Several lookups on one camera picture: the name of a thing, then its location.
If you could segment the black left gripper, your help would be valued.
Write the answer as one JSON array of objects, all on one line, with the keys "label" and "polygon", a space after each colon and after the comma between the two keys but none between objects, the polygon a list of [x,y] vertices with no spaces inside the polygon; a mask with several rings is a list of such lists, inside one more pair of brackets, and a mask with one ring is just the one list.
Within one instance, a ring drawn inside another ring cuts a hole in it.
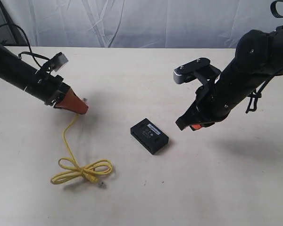
[{"label": "black left gripper", "polygon": [[47,76],[38,83],[36,97],[43,101],[45,105],[54,105],[56,109],[81,115],[86,114],[89,109],[88,105],[63,80],[59,75]]}]

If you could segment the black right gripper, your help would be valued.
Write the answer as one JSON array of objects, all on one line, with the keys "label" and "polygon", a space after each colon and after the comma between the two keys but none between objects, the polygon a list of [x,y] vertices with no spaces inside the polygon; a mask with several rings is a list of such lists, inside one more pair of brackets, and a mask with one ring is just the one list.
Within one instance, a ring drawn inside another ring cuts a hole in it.
[{"label": "black right gripper", "polygon": [[175,123],[180,130],[190,127],[197,131],[223,121],[230,112],[231,83],[208,82],[196,90],[195,100]]}]

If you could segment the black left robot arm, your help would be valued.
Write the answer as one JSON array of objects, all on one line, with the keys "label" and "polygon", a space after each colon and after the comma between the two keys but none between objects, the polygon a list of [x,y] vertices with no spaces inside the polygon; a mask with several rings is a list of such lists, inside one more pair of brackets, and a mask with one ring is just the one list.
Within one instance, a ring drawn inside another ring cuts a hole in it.
[{"label": "black left robot arm", "polygon": [[[57,72],[68,62],[66,56],[59,52],[53,58],[47,58],[33,53],[24,30],[16,24],[14,26],[23,32],[29,51],[15,55],[0,44],[0,78],[43,101],[45,105],[86,114],[88,105],[63,82],[61,76],[51,75],[52,71]],[[46,62],[38,65],[39,69],[36,69],[22,60],[23,54],[31,56],[33,60],[40,58]]]}]

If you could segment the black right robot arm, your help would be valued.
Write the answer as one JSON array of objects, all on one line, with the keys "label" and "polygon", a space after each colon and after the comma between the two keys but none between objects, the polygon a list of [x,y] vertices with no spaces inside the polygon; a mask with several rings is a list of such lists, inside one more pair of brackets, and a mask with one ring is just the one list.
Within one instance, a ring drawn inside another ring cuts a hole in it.
[{"label": "black right robot arm", "polygon": [[174,69],[176,84],[193,80],[202,84],[191,106],[175,123],[180,130],[210,127],[225,120],[247,97],[246,112],[254,112],[266,85],[282,75],[283,25],[270,33],[251,30],[240,38],[233,60],[223,71],[203,57]]}]

